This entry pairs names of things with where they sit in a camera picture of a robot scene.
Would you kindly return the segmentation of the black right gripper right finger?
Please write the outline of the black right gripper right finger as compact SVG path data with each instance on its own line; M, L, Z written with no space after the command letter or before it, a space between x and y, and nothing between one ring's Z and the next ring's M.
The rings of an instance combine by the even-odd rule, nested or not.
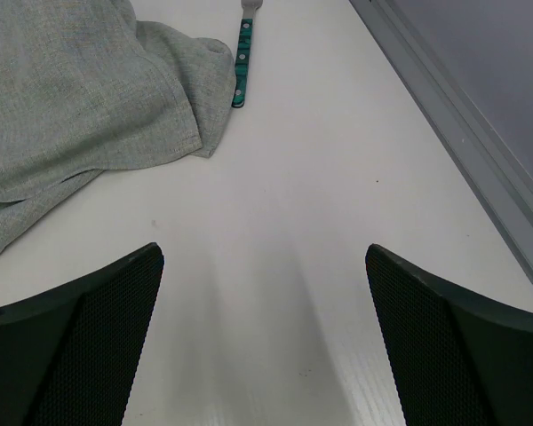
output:
M533 313L372 244L366 273L408 425L533 425Z

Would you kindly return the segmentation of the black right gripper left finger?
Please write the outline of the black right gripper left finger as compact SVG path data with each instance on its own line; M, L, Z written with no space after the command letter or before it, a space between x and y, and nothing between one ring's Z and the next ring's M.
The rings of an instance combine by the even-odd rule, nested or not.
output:
M163 274L155 243L0 307L0 425L119 425Z

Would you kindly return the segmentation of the grey cloth napkin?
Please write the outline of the grey cloth napkin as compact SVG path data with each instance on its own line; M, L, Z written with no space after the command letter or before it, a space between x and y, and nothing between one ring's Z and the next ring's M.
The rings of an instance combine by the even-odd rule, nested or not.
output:
M128 1L0 1L0 254L110 170L210 157L235 63Z

